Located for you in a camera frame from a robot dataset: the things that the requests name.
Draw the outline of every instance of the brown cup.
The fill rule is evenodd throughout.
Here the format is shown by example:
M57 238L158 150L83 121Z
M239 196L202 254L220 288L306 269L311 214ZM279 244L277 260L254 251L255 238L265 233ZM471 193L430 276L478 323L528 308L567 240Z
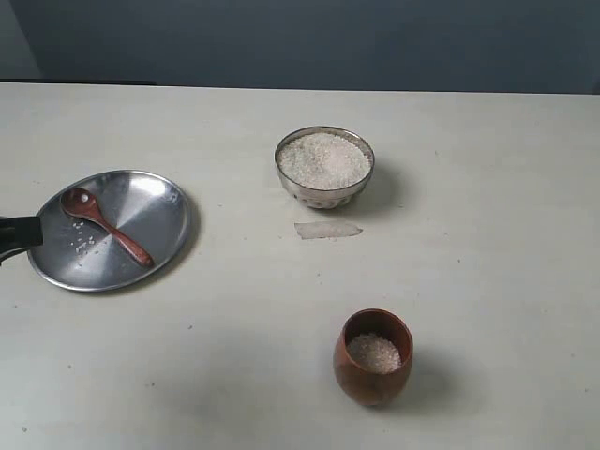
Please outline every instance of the brown cup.
M400 367L375 373L360 367L348 354L347 345L362 334L374 333L392 342L400 353ZM334 352L334 371L343 391L365 406L383 405L397 396L411 373L413 338L398 317L383 309L364 309L344 324Z

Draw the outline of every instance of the gray wall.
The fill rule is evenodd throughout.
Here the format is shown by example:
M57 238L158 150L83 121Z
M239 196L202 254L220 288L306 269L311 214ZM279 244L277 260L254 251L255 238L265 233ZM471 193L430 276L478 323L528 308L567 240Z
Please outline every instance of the gray wall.
M591 92L600 1L13 0L55 79Z
M34 55L8 0L0 0L0 79L39 78Z

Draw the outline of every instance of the table surface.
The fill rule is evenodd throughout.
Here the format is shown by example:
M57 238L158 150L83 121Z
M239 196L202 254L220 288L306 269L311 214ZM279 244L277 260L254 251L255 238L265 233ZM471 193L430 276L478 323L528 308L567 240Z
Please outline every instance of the table surface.
M377 166L323 213L279 185L290 131L362 135ZM196 205L193 245L135 289L0 267L0 448L595 448L600 97L0 85L0 215L141 169ZM364 229L301 240L294 222ZM345 320L412 330L409 383L357 406Z

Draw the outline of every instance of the bowl rim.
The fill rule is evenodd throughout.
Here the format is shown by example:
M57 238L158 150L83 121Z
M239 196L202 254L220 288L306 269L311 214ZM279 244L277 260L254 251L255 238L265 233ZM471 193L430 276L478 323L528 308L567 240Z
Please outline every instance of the bowl rim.
M303 184L301 184L301 183L298 183L298 182L297 182L297 181L295 181L295 180L292 180L292 179L291 179L291 178L290 178L290 177L289 177L289 176L288 176L288 175L287 175L287 174L286 174L286 173L285 173L285 172L284 172L284 171L281 169L281 166L279 166L278 155L279 155L279 153L281 153L281 150L283 150L283 148L285 147L285 145L287 145L287 144L288 144L288 143L290 143L291 141L290 141L290 142L286 142L286 143L285 143L285 145L283 145L283 143L284 143L284 142L285 142L285 141L286 141L288 138L290 138L292 135L294 135L294 134L296 134L296 133L299 133L300 131L305 131L305 130L314 130L314 133L309 133L309 134L317 134L318 132L324 132L324 133L326 133L326 132L327 132L327 130L331 130L331 129L334 129L334 130L336 130L336 131L341 131L341 132L342 132L342 134L343 134L343 133L350 134L350 135L351 135L351 136L353 136L355 139L358 139L359 141L362 141L362 143L363 143L363 144L364 144L364 145L367 147L367 149L368 149L368 151L369 151L369 153L370 153L370 155L371 155L371 158L372 158L372 162L370 161L370 168L368 169L368 173L367 173L367 174L366 174L364 177L362 177L360 180L358 180L356 183L354 183L354 184L352 184L352 185L349 185L349 186L346 186L346 187L338 187L337 189L318 189L318 188L316 188L316 187L308 187L308 186L305 186L305 185L303 185ZM356 187L356 186L360 185L361 183L363 183L365 180L368 180L368 179L370 178L370 176L373 174L373 169L375 168L375 152L373 152L373 149L371 148L370 144L369 144L367 141L365 141L365 139L363 139L362 137L360 137L358 134L356 134L356 133L354 133L354 132L352 132L352 131L349 131L349 130L348 130L348 129L346 129L346 128L341 128L341 127L330 127L330 126L327 126L327 125L313 125L313 126L311 126L311 127L302 127L302 128L299 128L299 129L297 129L296 131L292 131L291 133L287 134L287 135L286 135L286 136L285 136L283 139L281 139L281 141L279 141L279 143L277 144L277 147L276 147L276 149L275 149L275 165L276 165L276 167L277 167L277 170L279 171L279 173L281 173L281 174L282 174L282 175L283 175L283 176L284 176L284 177L285 177L287 180L291 181L292 183L294 183L295 185L299 186L300 188L304 188L304 189L313 190L313 191L315 191L315 192L340 192L340 191L342 191L342 190L346 190L346 189L354 188L354 187Z
M394 320L395 322L397 322L406 332L406 335L409 338L409 355L408 357L400 360L400 365L395 368L394 370L392 370L391 372L385 372L385 373L377 373L377 372L373 372L370 370L365 369L363 366L361 366L360 364L358 364L350 355L350 353L348 352L348 343L346 342L346 329L348 328L348 324L358 315L360 314L365 314L368 312L376 312L379 314L383 314L386 315L388 317L390 317L392 320ZM344 351L345 355L348 357L348 359L353 363L353 365L356 368L359 368L360 370L362 370L363 372L369 374L369 375L376 375L376 376L388 376L388 375L392 375L394 373L399 372L401 369L404 368L404 366L406 366L407 364L409 364L409 361L412 361L413 359L413 335L411 334L411 330L409 330L409 327L406 326L406 323L404 323L404 321L402 321L402 319L400 319L396 314L387 311L385 309L380 309L377 307L368 307L367 309L361 309L360 311L356 311L354 312L354 314L352 316L350 316L348 318L348 320L344 323L344 326L341 329L341 343L342 345L342 350Z

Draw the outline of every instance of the wooden spoon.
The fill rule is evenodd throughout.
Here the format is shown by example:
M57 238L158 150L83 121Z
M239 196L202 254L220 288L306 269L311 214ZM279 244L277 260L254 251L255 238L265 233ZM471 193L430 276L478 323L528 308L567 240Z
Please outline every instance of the wooden spoon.
M144 267L152 267L154 265L154 260L140 244L106 221L100 212L96 196L89 190L83 189L82 187L70 189L61 196L60 203L67 214L75 218L91 220L108 233L112 234L138 264L143 265Z

